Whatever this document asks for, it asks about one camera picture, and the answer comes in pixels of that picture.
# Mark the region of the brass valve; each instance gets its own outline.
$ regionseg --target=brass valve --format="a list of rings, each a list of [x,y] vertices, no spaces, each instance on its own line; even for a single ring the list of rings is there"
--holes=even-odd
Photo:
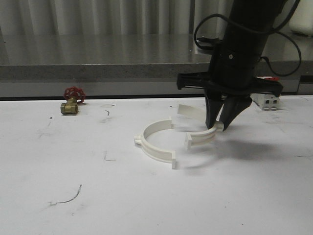
[[[76,97],[71,97],[67,100],[66,104],[61,104],[61,113],[64,115],[78,113],[78,104]]]
[[[61,113],[63,115],[68,114],[77,114],[78,113],[78,104],[84,102],[86,98],[83,89],[77,87],[67,88],[64,92],[63,97],[67,100],[66,104],[61,104]]]

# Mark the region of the white curved clip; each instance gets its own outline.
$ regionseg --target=white curved clip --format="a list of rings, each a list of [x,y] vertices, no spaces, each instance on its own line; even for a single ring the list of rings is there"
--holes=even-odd
[[[161,149],[150,144],[146,138],[154,132],[172,129],[172,119],[160,120],[148,125],[144,131],[134,137],[135,144],[141,145],[141,149],[151,158],[164,163],[171,163],[172,169],[176,169],[175,151]]]
[[[200,109],[198,107],[179,104],[177,113],[185,115],[188,118],[193,118],[205,123],[206,119],[205,110]],[[223,129],[224,124],[220,121],[216,121],[215,125],[208,130],[200,132],[187,132],[185,139],[185,147],[189,149],[191,146],[194,145],[202,145],[208,143],[214,140],[217,131],[223,131]]]

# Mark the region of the white electrical connector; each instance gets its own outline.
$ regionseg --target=white electrical connector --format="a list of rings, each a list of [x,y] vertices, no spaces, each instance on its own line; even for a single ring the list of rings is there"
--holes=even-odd
[[[279,98],[273,94],[251,94],[251,98],[262,110],[277,110]]]

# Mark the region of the black cable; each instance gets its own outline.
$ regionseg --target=black cable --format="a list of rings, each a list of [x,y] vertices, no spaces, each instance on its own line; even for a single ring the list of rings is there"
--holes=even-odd
[[[201,45],[198,43],[197,32],[198,32],[198,30],[200,29],[200,27],[201,27],[206,21],[208,21],[209,19],[214,18],[214,17],[219,17],[219,18],[223,19],[224,21],[226,21],[228,24],[233,25],[233,26],[235,26],[235,27],[237,27],[237,28],[239,28],[239,29],[242,29],[242,30],[244,30],[244,31],[246,31],[246,32],[249,32],[249,33],[258,34],[258,35],[270,35],[270,34],[273,34],[273,33],[280,34],[280,35],[282,35],[283,37],[287,38],[289,41],[291,41],[291,42],[294,44],[294,46],[296,47],[296,49],[297,49],[297,51],[298,51],[298,54],[299,54],[299,64],[298,64],[297,68],[296,68],[295,70],[293,70],[292,72],[290,72],[290,73],[287,73],[287,74],[279,74],[279,73],[276,73],[276,72],[272,69],[272,67],[271,67],[271,65],[270,65],[270,63],[269,63],[269,58],[268,58],[268,57],[263,56],[263,57],[261,57],[261,58],[266,61],[266,63],[267,63],[267,65],[268,65],[269,69],[270,69],[275,75],[277,75],[277,76],[282,76],[282,77],[283,77],[283,76],[289,76],[289,75],[295,73],[295,72],[299,69],[299,67],[300,67],[300,65],[301,65],[301,60],[302,60],[301,51],[300,51],[300,48],[299,48],[299,46],[297,45],[297,43],[296,43],[292,38],[290,38],[289,36],[287,36],[287,35],[284,34],[284,33],[279,32],[279,30],[282,29],[282,28],[288,23],[288,21],[291,19],[291,17],[293,16],[295,10],[297,9],[297,6],[298,6],[299,3],[300,3],[300,0],[296,0],[296,1],[294,2],[293,6],[292,6],[290,12],[288,13],[288,15],[286,16],[286,18],[285,18],[276,28],[272,28],[271,30],[269,30],[269,31],[264,31],[264,32],[262,32],[262,31],[257,31],[257,30],[253,30],[253,29],[247,28],[247,27],[245,27],[245,26],[242,26],[241,24],[238,24],[238,23],[236,23],[236,22],[230,20],[229,18],[227,18],[226,16],[221,15],[221,14],[212,14],[212,15],[209,15],[209,16],[205,17],[202,21],[200,21],[200,23],[197,25],[196,30],[195,30],[194,35],[193,35],[193,36],[194,36],[194,42],[195,42],[195,44],[196,44],[197,47],[199,47],[200,49],[203,49],[203,50],[211,50],[211,49],[213,48],[213,47],[208,47],[208,46],[201,46]]]
[[[293,71],[291,71],[291,72],[289,72],[289,73],[280,74],[280,73],[277,73],[277,72],[275,72],[275,71],[273,70],[272,66],[270,65],[270,62],[269,62],[269,58],[268,58],[268,57],[266,57],[266,56],[261,56],[261,59],[264,59],[264,60],[265,60],[265,62],[267,63],[267,65],[268,65],[269,69],[272,71],[272,73],[274,73],[275,75],[277,75],[277,76],[279,76],[279,77],[287,77],[287,76],[289,76],[289,75],[292,75],[293,73],[295,73],[295,72],[299,69],[299,67],[300,67],[300,65],[301,65],[301,61],[302,61],[301,51],[300,51],[300,48],[299,48],[299,46],[297,45],[297,43],[296,43],[291,37],[289,37],[288,35],[286,35],[286,34],[284,34],[284,33],[282,33],[282,32],[276,32],[276,33],[279,34],[279,35],[282,35],[283,37],[287,38],[289,41],[291,41],[291,42],[293,43],[293,45],[294,45],[295,48],[297,49],[298,55],[299,55],[299,64],[298,64],[298,66],[297,66]]]
[[[209,19],[211,18],[214,18],[214,17],[219,17],[221,19],[223,19],[224,21],[226,21],[227,23],[229,23],[230,25],[233,25],[233,26],[236,26],[237,28],[240,28],[244,31],[247,31],[249,33],[254,33],[254,34],[258,34],[258,35],[270,35],[270,34],[273,34],[273,33],[276,33],[278,32],[280,29],[282,29],[287,23],[288,21],[291,19],[291,17],[293,16],[295,10],[297,9],[297,6],[299,4],[300,0],[296,0],[290,10],[290,12],[288,13],[288,15],[286,16],[286,18],[276,27],[276,28],[273,28],[269,31],[257,31],[257,30],[253,30],[253,29],[250,29],[250,28],[247,28],[245,26],[242,26],[241,24],[238,24],[232,20],[230,20],[229,18],[227,18],[226,16],[224,15],[221,15],[221,14],[212,14],[212,15],[209,15],[207,17],[205,17],[202,21],[200,21],[200,23],[197,25],[196,27],[196,30],[194,32],[194,41],[195,41],[195,44],[201,48],[201,45],[199,45],[199,43],[197,42],[197,32],[199,30],[199,28],[206,22],[208,21]]]

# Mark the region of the white table surface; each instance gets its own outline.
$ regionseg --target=white table surface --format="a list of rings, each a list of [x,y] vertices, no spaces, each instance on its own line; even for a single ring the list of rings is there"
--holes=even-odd
[[[205,125],[177,106],[204,98],[85,102],[76,116],[59,100],[0,102],[0,235],[313,234],[312,96],[253,104],[188,151],[185,132]],[[176,170],[133,139],[169,116],[149,141],[176,151]]]

